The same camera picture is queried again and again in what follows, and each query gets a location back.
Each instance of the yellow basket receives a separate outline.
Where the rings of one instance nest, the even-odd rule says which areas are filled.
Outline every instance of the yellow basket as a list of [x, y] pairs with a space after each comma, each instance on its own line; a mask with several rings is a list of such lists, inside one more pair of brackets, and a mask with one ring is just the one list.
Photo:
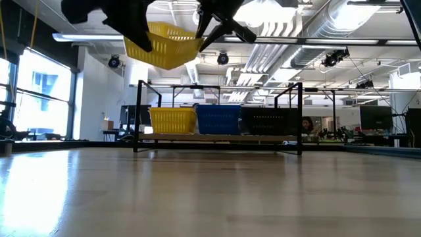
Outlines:
[[148, 27], [152, 52], [147, 53], [124, 37], [127, 56], [170, 70], [194, 60], [203, 44], [203, 39], [195, 38], [195, 32], [186, 32], [165, 22], [149, 22]]
[[149, 108], [156, 134], [192, 134], [196, 127], [193, 108]]

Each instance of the white wall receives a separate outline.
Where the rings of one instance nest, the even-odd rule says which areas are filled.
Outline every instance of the white wall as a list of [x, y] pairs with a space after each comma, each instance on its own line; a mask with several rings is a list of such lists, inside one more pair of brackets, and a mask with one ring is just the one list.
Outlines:
[[81, 73], [76, 86], [74, 138], [102, 141], [101, 125], [104, 116], [118, 128], [120, 108], [124, 104], [124, 79], [93, 58], [87, 50], [80, 50]]
[[[137, 85], [139, 80], [147, 82], [149, 69], [143, 63], [127, 65], [124, 70], [124, 104], [135, 105], [137, 98], [137, 88], [131, 88], [129, 85]], [[147, 88], [142, 90], [142, 101], [146, 100]]]
[[[389, 85], [392, 89], [418, 89], [421, 87], [421, 78], [419, 72], [398, 75], [394, 72], [389, 75]], [[405, 113], [408, 108], [421, 108], [421, 93], [392, 93], [390, 102], [393, 107], [393, 113]], [[402, 117], [393, 118], [393, 126], [400, 132], [407, 132], [407, 127], [402, 122]]]

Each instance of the window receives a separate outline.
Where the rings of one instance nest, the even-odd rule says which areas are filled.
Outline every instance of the window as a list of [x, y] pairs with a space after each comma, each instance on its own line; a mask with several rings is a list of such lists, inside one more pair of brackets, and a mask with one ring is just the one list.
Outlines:
[[[4, 59], [0, 59], [0, 84], [5, 85], [9, 83], [10, 69], [11, 69], [11, 64]], [[7, 98], [6, 87], [0, 86], [0, 101], [6, 101], [6, 98]], [[3, 109], [5, 109], [5, 106], [0, 105], [0, 111], [2, 111]]]
[[17, 87], [69, 100], [72, 72], [37, 53], [25, 50], [20, 56]]
[[0, 59], [0, 83], [9, 83], [10, 66], [11, 64], [8, 61]]
[[17, 130], [65, 136], [71, 81], [69, 68], [25, 50], [20, 56], [13, 120]]
[[18, 92], [16, 105], [13, 122], [18, 130], [66, 135], [68, 103]]

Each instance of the computer monitor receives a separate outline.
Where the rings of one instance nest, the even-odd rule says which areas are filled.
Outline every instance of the computer monitor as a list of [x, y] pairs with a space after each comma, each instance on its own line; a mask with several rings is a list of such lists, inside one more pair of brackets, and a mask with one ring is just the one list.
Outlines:
[[[149, 115], [150, 105], [140, 105], [140, 125], [151, 125], [151, 116]], [[123, 105], [120, 111], [120, 121], [124, 125], [134, 125], [136, 114], [136, 105]]]
[[412, 138], [412, 144], [416, 148], [421, 148], [421, 123], [418, 119], [421, 118], [421, 109], [408, 109], [406, 122], [407, 133]]
[[363, 130], [391, 130], [393, 128], [391, 107], [361, 106], [360, 117]]

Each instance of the security camera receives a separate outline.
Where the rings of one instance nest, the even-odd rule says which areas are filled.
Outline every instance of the security camera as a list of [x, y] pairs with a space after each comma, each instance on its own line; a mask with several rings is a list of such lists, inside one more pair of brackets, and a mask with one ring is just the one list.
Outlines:
[[218, 64], [219, 65], [226, 65], [230, 61], [230, 58], [226, 54], [226, 52], [220, 52], [218, 57]]
[[120, 56], [119, 55], [111, 55], [110, 61], [108, 61], [108, 66], [110, 68], [118, 68], [121, 65]]

